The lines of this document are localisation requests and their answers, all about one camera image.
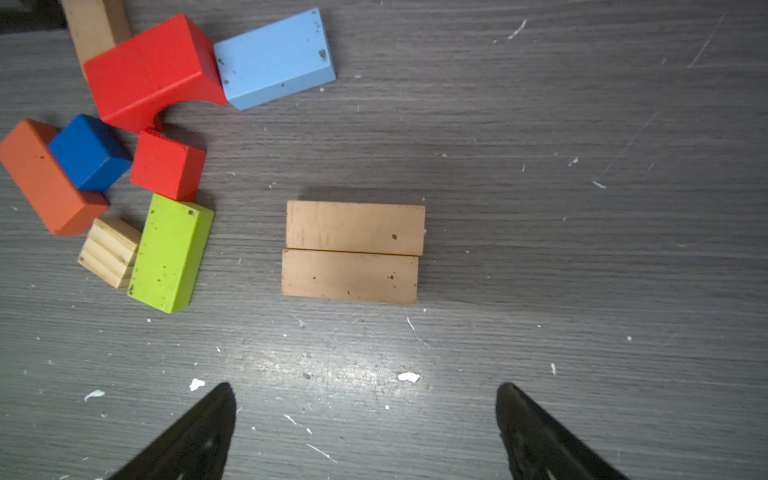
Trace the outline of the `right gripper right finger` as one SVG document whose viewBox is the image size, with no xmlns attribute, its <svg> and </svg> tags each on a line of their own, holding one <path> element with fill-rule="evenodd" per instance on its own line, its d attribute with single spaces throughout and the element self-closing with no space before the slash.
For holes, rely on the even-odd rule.
<svg viewBox="0 0 768 480">
<path fill-rule="evenodd" d="M 495 414 L 514 479 L 623 479 L 513 383 L 497 390 Z"/>
</svg>

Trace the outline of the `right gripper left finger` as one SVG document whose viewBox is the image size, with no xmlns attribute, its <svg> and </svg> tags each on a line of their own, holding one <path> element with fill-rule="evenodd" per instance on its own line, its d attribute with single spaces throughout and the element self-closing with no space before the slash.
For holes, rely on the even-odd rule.
<svg viewBox="0 0 768 480">
<path fill-rule="evenodd" d="M 112 477 L 221 479 L 235 421 L 235 394 L 223 382 Z"/>
</svg>

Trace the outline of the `natural wood block long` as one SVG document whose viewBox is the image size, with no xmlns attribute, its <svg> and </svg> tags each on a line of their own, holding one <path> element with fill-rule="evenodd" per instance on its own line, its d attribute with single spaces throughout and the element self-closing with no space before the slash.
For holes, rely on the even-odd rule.
<svg viewBox="0 0 768 480">
<path fill-rule="evenodd" d="M 421 256 L 426 208 L 417 205 L 290 200 L 289 249 Z"/>
<path fill-rule="evenodd" d="M 287 296 L 412 305 L 419 258 L 286 249 L 282 293 Z"/>
<path fill-rule="evenodd" d="M 87 61 L 132 38 L 122 0 L 60 1 L 83 77 Z"/>
</svg>

